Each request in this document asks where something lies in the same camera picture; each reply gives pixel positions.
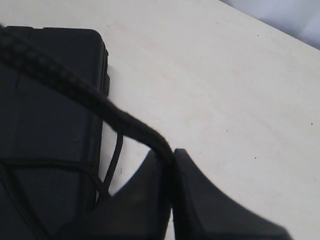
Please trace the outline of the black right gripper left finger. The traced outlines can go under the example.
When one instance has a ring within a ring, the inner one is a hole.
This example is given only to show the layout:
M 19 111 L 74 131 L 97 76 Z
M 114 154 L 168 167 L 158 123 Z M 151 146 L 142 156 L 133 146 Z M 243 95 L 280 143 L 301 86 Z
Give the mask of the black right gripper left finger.
M 132 178 L 89 214 L 62 227 L 56 240 L 163 240 L 171 213 L 163 168 L 149 151 Z

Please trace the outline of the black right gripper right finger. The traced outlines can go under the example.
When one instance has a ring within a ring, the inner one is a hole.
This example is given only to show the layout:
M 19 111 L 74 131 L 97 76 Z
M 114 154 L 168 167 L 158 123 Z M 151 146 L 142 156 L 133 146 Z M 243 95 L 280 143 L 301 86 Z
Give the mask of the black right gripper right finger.
M 219 190 L 186 150 L 172 164 L 172 208 L 177 240 L 290 240 L 285 228 L 246 209 Z

